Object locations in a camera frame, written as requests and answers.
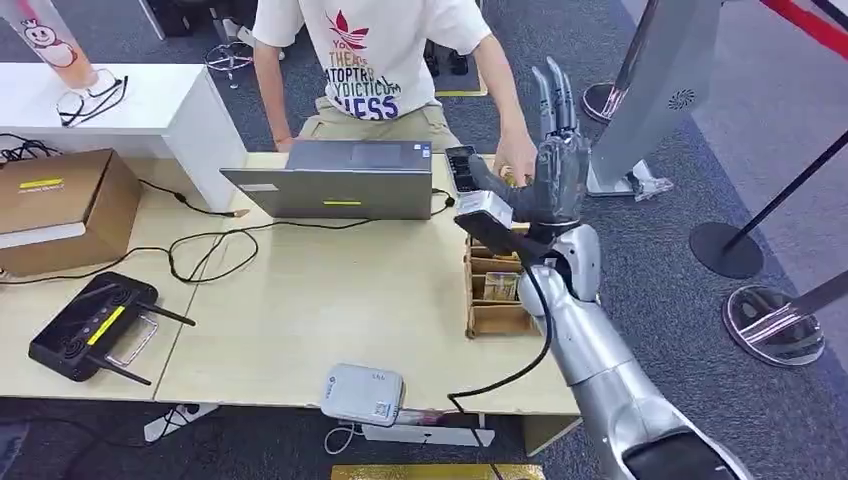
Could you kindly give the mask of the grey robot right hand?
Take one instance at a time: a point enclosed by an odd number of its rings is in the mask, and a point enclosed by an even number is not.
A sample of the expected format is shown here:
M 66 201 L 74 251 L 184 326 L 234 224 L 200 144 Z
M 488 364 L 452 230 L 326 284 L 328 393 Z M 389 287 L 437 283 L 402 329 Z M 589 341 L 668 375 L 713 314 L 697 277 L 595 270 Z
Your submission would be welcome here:
M 518 223 L 566 225 L 579 220 L 585 196 L 591 145 L 580 132 L 569 76 L 552 57 L 549 72 L 534 67 L 543 141 L 537 147 L 533 180 L 511 186 L 478 154 L 468 157 L 471 190 L 489 191 L 511 208 Z

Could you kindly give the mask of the person's left hand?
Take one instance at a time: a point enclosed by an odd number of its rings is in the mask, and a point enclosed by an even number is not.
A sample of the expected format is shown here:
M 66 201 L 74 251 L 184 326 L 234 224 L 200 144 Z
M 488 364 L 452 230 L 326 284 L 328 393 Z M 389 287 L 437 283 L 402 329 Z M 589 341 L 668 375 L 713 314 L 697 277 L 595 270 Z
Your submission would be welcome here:
M 516 186 L 526 186 L 535 173 L 537 148 L 526 131 L 503 131 L 495 153 L 495 172 L 508 172 Z

